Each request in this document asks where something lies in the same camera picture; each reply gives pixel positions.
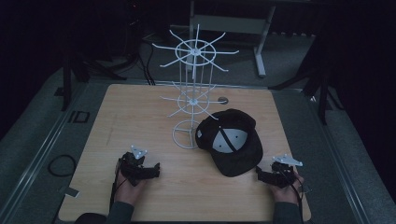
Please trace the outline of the black baseball cap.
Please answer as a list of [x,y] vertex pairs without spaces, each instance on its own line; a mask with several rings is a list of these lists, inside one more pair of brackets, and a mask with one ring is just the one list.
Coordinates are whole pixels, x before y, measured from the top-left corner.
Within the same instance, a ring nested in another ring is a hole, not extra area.
[[209,152],[219,171],[235,177],[255,168],[262,160],[262,142],[256,120],[238,109],[216,112],[195,131],[195,142]]

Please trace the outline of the white metal desk frame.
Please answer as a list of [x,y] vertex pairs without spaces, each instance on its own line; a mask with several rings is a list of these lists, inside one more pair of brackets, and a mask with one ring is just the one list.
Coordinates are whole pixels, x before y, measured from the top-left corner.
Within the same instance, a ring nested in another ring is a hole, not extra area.
[[205,31],[259,35],[260,42],[253,48],[253,53],[258,76],[266,77],[262,50],[269,34],[269,29],[276,11],[276,7],[270,6],[268,9],[266,9],[264,19],[251,19],[198,14],[195,11],[197,2],[198,0],[190,0],[190,36],[193,36],[193,31],[197,27],[200,27],[201,30]]

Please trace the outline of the black rectangular floor frame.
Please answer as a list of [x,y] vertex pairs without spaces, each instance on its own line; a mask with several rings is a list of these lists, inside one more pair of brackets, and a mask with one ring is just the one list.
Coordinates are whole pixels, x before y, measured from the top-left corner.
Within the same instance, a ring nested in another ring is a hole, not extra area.
[[90,116],[91,116],[90,112],[74,110],[71,113],[71,115],[68,119],[68,122],[69,123],[87,123],[89,121]]

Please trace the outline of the person's right hand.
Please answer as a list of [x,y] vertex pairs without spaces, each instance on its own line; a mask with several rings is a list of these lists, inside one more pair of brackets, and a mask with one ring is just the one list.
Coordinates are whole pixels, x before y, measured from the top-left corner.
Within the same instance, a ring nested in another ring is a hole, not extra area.
[[269,186],[269,189],[273,193],[274,201],[276,203],[293,203],[298,205],[300,201],[299,187],[304,183],[304,179],[299,176],[298,173],[294,173],[296,180],[291,186],[287,186],[283,189],[277,186]]

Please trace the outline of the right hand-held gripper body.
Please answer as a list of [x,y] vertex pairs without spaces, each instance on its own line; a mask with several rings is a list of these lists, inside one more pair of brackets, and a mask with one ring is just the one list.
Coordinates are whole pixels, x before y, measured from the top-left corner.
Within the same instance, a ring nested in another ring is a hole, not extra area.
[[282,189],[291,185],[296,180],[294,166],[304,165],[301,161],[295,160],[288,154],[274,156],[273,161],[272,171],[275,176],[274,185]]

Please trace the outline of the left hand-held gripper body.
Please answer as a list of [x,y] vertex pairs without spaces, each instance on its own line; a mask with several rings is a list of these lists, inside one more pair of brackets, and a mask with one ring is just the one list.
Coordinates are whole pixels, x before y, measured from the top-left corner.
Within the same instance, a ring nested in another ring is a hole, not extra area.
[[121,173],[134,187],[140,180],[149,177],[148,170],[143,166],[147,153],[146,150],[131,146],[131,150],[119,159]]

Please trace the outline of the person's dark clothing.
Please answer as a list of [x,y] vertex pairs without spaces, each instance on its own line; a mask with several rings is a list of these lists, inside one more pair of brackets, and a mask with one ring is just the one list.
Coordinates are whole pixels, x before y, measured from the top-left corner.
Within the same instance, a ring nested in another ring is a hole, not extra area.
[[105,224],[106,216],[95,213],[84,213],[77,218],[74,224]]

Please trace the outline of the black tripod stand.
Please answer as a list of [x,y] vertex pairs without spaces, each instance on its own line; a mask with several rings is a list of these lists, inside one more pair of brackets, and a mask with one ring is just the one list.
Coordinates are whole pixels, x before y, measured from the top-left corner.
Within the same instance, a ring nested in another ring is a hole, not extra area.
[[87,82],[90,79],[90,75],[84,70],[86,64],[97,69],[107,77],[116,80],[125,80],[125,77],[116,75],[109,68],[104,67],[94,59],[80,52],[67,52],[63,57],[62,111],[65,111],[72,101],[72,75],[75,75],[77,81],[80,82]]
[[269,87],[269,90],[280,91],[294,83],[307,79],[302,93],[307,97],[313,98],[317,91],[319,91],[318,117],[323,125],[327,124],[327,97],[330,97],[333,100],[337,108],[343,109],[343,107],[335,101],[335,98],[329,92],[330,77],[332,74],[329,56],[329,49],[317,36],[308,52],[305,54],[296,75],[280,84]]

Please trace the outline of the person's left hand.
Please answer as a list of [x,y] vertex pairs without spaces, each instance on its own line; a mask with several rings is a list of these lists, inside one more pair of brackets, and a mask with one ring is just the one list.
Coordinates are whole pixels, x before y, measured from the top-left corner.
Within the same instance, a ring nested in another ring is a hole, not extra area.
[[146,184],[146,180],[141,180],[133,186],[121,172],[118,172],[114,201],[135,205]]

